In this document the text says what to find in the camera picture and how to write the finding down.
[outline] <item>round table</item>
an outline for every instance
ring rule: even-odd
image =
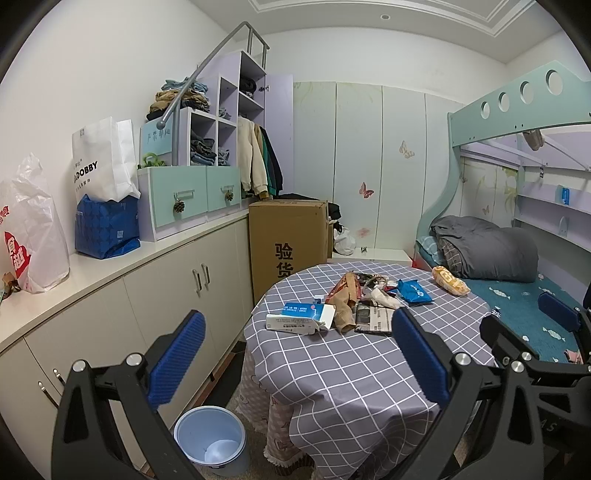
[[[318,265],[280,281],[244,330],[251,369],[254,364],[251,380],[272,402],[290,406],[288,439],[312,457],[316,476],[326,480],[345,480],[357,470],[363,480],[384,476],[419,444],[439,411],[423,396],[393,338],[334,329],[315,335],[266,330],[267,313],[280,313],[289,301],[312,303],[314,295],[326,295],[352,270],[418,280],[433,298],[432,304],[411,308],[422,327],[438,333],[452,351],[493,363],[479,334],[488,305],[474,294],[452,296],[431,272],[354,261]]]

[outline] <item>blue bag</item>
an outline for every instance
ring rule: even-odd
[[[84,195],[76,210],[74,247],[100,259],[139,248],[138,199],[96,202]]]
[[[412,305],[421,305],[430,303],[433,299],[423,290],[417,280],[402,281],[398,280],[398,292],[400,296]]]

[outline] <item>ceiling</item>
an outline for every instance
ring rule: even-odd
[[[317,27],[386,28],[446,40],[504,63],[560,31],[535,0],[191,1],[227,31],[243,20],[261,35]],[[384,14],[390,19],[383,20]]]

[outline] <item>white plastic bag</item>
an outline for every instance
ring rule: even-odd
[[[335,250],[341,255],[353,255],[355,252],[355,238],[351,235],[348,228],[343,227],[343,231],[335,232]]]
[[[18,284],[32,293],[55,287],[70,271],[70,257],[43,169],[30,154],[17,176],[0,183],[0,228]]]
[[[76,203],[85,194],[98,202],[139,198],[130,120],[86,125],[72,135],[72,153]]]

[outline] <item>beige sweater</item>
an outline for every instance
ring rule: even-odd
[[[245,192],[252,188],[259,195],[268,190],[267,170],[255,135],[255,124],[247,118],[238,117],[238,155],[240,181]]]

